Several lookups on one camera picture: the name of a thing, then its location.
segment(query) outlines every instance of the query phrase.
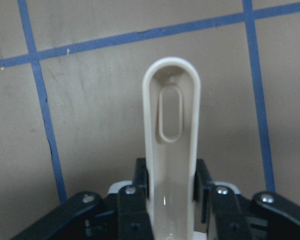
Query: blue tape line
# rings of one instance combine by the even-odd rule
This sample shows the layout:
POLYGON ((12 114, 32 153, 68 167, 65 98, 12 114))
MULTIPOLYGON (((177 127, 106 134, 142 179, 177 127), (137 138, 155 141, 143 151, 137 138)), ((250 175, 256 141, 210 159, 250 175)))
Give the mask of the blue tape line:
POLYGON ((66 187, 64 183, 62 170, 61 170, 60 160, 59 160, 59 153, 57 149, 57 142, 55 138, 54 127, 53 127, 48 99, 47 99, 45 82, 44 82, 44 78, 42 75, 39 62, 33 61, 31 63, 31 67, 32 67, 32 72, 35 80, 36 90, 38 92, 39 103, 40 103, 42 118, 44 122, 45 134, 50 146, 52 168, 54 172, 56 188, 57 188, 60 202, 64 203, 65 201, 67 201, 67 193, 66 193, 66 187))
POLYGON ((28 48, 29 53, 36 53, 36 44, 34 35, 32 33, 31 23, 30 23, 30 17, 27 7, 26 0, 18 0, 18 7, 25 37, 26 46, 28 48))
POLYGON ((140 42, 144 40, 162 38, 181 33, 194 32, 204 29, 217 28, 220 26, 236 24, 244 21, 242 13, 236 13, 226 16, 214 17, 198 21, 192 21, 177 25, 153 28, 143 32, 130 32, 116 36, 100 38, 96 40, 85 41, 81 43, 66 45, 53 49, 38 52, 38 60, 44 60, 51 57, 59 57, 67 55, 67 49, 70 54, 80 53, 89 50, 101 49, 111 46, 140 42))
MULTIPOLYGON (((64 56, 67 54, 67 50, 70 50, 71 54, 79 53, 83 51, 89 51, 94 49, 100 49, 110 46, 117 46, 121 44, 128 44, 148 39, 155 39, 160 37, 166 37, 171 35, 177 35, 185 32, 193 32, 198 30, 204 30, 209 28, 215 28, 219 26, 236 24, 244 21, 242 13, 230 14, 226 16, 214 17, 209 19, 203 19, 199 21, 192 21, 172 26, 159 27, 147 32, 131 32, 117 36, 105 37, 101 39, 70 44, 66 46, 61 46, 53 49, 43 50, 39 53, 36 52, 36 45, 33 38, 33 33, 31 29, 29 13, 27 9, 27 4, 25 0, 18 0, 19 8, 21 9, 20 14, 25 17, 22 18, 23 28, 25 31, 25 40, 27 42, 28 51, 31 55, 17 56, 0 60, 0 67, 13 67, 25 63, 30 63, 32 61, 40 61, 47 58, 64 56)), ((281 6, 269 7, 264 9, 258 9, 254 11, 255 19, 271 18, 286 14, 293 14, 300 12, 300 2, 286 4, 281 6)))
MULTIPOLYGON (((51 163, 52 163, 56 188, 57 188, 60 202, 64 203, 65 201, 67 201, 66 187, 65 187, 63 174, 62 174, 57 142, 56 142, 55 132, 54 132, 49 104, 48 104, 45 82, 42 75, 40 64, 36 60, 38 54, 37 54, 34 35, 31 28, 26 0, 18 0, 18 7, 19 7, 19 13, 20 13, 22 27, 24 31, 25 42, 29 52, 29 54, 26 57, 24 55, 24 57, 22 57, 20 60, 22 61, 29 60, 31 62, 32 73, 36 85, 36 90, 38 93, 41 114, 44 122, 45 134, 51 152, 51 163)), ((11 61, 9 62, 7 61, 7 59, 4 62, 0 62, 0 64, 4 66, 8 66, 9 63, 11 63, 11 61)))
MULTIPOLYGON (((26 8, 25 0, 19 0, 20 5, 26 8)), ((26 42, 29 48, 29 56, 23 55, 23 57, 12 57, 0 60, 0 67, 12 67, 24 63, 30 63, 32 61, 41 61, 52 57, 60 57, 67 55, 67 50, 70 50, 70 54, 80 53, 89 50, 101 49, 111 46, 129 44, 149 39, 162 38, 187 32, 194 32, 204 29, 217 28, 220 26, 237 24, 244 21, 244 16, 242 13, 230 14, 226 16, 213 17, 209 19, 203 19, 198 21, 186 22, 182 24, 176 24, 165 27, 158 27, 148 31, 143 32, 130 32, 116 36, 110 36, 75 44, 70 44, 66 46, 61 46, 53 49, 42 50, 35 52, 36 49, 35 42, 32 36, 32 30, 27 31, 26 42)), ((27 13, 27 20, 22 21, 24 28, 31 28, 29 22, 29 15, 27 13)))
POLYGON ((265 187, 267 191, 275 192, 275 178, 272 165, 268 121, 259 60, 255 15, 252 0, 242 0, 242 4, 249 49, 250 68, 254 91, 256 116, 258 122, 259 139, 261 145, 265 187))
POLYGON ((300 13, 300 2, 258 9, 254 11, 254 16, 255 19, 265 19, 295 13, 300 13))
POLYGON ((0 67, 13 67, 22 64, 28 64, 31 62, 29 54, 5 58, 0 60, 0 67))

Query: bolt head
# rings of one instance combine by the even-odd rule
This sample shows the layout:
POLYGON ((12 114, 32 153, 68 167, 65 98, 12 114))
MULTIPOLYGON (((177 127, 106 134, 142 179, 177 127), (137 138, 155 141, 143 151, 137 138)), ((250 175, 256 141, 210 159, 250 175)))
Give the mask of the bolt head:
POLYGON ((135 194, 136 188, 134 186, 127 186, 125 189, 126 194, 135 194))
POLYGON ((268 203, 268 204, 272 204, 275 201, 274 197, 271 196, 270 194, 262 194, 261 200, 262 200, 262 202, 268 203))
POLYGON ((218 194, 227 195, 228 194, 228 188, 226 188, 225 186, 218 186, 216 188, 216 192, 218 194))
POLYGON ((82 199, 82 202, 84 202, 85 204, 87 204, 87 203, 91 203, 94 200, 95 200, 95 196, 94 195, 85 194, 84 197, 83 197, 83 199, 82 199))

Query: white plastic part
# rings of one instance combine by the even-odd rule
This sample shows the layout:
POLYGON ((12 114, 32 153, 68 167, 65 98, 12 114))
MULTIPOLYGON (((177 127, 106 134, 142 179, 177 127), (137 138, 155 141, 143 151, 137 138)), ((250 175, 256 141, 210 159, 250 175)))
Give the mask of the white plastic part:
POLYGON ((203 232, 194 231, 193 240, 207 240, 207 234, 203 232))
POLYGON ((119 190, 125 186, 132 185, 132 181, 118 181, 112 184, 108 190, 108 194, 117 194, 119 190))
POLYGON ((237 194, 237 195, 240 195, 240 194, 241 194, 239 188, 238 188, 236 185, 234 185, 234 184, 232 184, 232 183, 230 183, 230 182, 226 182, 226 181, 215 181, 215 182, 214 182, 214 185, 216 185, 216 186, 225 186, 225 187, 228 187, 228 188, 232 189, 232 191, 234 192, 234 194, 237 194))
POLYGON ((156 61, 142 85, 147 211, 156 240, 192 240, 200 79, 177 57, 156 61))

